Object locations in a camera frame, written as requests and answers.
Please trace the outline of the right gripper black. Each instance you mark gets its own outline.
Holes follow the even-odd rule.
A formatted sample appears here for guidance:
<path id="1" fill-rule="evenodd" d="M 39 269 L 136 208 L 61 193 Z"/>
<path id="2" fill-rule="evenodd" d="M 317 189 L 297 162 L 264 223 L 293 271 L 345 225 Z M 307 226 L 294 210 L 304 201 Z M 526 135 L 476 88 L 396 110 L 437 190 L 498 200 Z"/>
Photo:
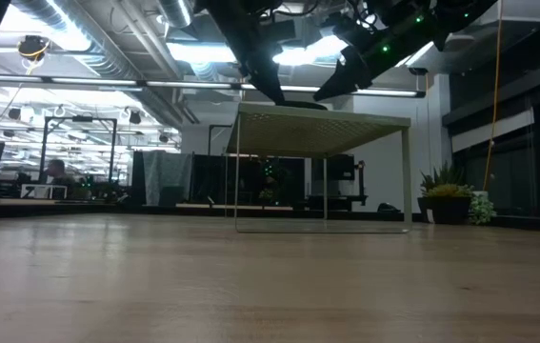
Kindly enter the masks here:
<path id="1" fill-rule="evenodd" d="M 377 76 L 425 46 L 438 32 L 430 1 L 369 1 L 367 9 L 382 28 L 366 24 L 357 3 L 341 16 L 333 33 L 347 46 L 333 75 L 313 95 L 315 101 L 366 89 Z"/>

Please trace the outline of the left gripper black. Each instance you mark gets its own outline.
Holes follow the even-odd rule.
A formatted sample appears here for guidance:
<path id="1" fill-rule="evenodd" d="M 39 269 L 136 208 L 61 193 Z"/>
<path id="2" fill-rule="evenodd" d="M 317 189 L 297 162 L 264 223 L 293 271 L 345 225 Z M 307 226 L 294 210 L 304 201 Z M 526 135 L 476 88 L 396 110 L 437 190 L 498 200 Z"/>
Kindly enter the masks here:
<path id="1" fill-rule="evenodd" d="M 196 11 L 206 10 L 224 35 L 236 58 L 247 58 L 250 83 L 275 104 L 285 102 L 272 57 L 278 43 L 294 38 L 294 21 L 262 19 L 263 13 L 277 10 L 279 0 L 196 0 Z"/>

